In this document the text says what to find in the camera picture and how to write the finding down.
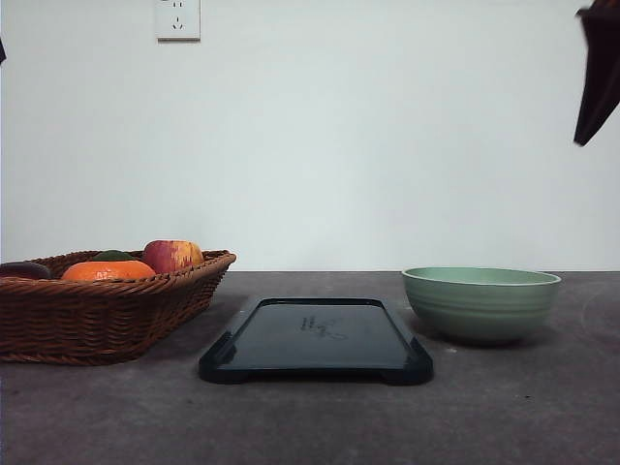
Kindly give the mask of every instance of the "tangerine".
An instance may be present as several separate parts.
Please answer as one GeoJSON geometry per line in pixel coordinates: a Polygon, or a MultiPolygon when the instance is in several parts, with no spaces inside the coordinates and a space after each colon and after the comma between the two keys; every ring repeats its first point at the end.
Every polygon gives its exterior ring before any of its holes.
{"type": "Polygon", "coordinates": [[[99,281],[101,279],[140,279],[155,276],[148,264],[129,260],[124,262],[80,262],[67,268],[62,278],[69,281],[99,281]]]}

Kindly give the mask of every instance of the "table surface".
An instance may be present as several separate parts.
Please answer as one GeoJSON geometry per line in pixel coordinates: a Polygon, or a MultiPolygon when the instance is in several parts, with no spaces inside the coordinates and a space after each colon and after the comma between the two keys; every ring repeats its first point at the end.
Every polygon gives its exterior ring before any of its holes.
{"type": "Polygon", "coordinates": [[[618,464],[620,272],[564,278],[520,343],[442,340],[394,272],[230,272],[208,310],[141,359],[0,364],[2,463],[618,464]],[[381,295],[434,359],[413,387],[308,380],[214,385],[198,360],[252,295],[381,295]]]}

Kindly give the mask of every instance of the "ceramic bowl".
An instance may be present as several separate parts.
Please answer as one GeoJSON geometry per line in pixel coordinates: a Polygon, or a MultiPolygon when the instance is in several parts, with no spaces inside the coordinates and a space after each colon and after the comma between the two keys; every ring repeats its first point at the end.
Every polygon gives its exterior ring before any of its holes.
{"type": "Polygon", "coordinates": [[[416,315],[465,342],[507,343],[540,326],[561,279],[502,268],[428,267],[402,272],[416,315]]]}

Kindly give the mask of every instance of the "woven basket rim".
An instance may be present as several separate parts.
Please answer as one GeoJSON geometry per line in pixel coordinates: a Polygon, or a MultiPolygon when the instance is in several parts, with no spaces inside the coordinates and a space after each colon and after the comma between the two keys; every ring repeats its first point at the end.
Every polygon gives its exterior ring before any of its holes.
{"type": "MultiPolygon", "coordinates": [[[[32,259],[27,262],[58,260],[74,255],[93,254],[101,251],[88,250],[57,255],[43,259],[32,259]]],[[[131,255],[141,254],[142,251],[128,252],[131,255]]],[[[0,278],[0,296],[14,294],[64,294],[73,295],[126,295],[126,294],[154,294],[169,288],[189,285],[200,279],[227,268],[236,261],[236,255],[228,250],[202,251],[205,258],[203,263],[190,265],[171,273],[160,273],[155,276],[140,279],[105,279],[99,281],[71,281],[63,279],[40,279],[2,277],[0,278]]]]}

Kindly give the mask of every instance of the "wall socket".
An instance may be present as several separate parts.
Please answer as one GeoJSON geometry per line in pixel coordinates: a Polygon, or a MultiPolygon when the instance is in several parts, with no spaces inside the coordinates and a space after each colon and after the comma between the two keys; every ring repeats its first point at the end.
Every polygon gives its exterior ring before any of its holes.
{"type": "Polygon", "coordinates": [[[160,41],[201,39],[201,0],[154,0],[155,31],[160,41]]]}

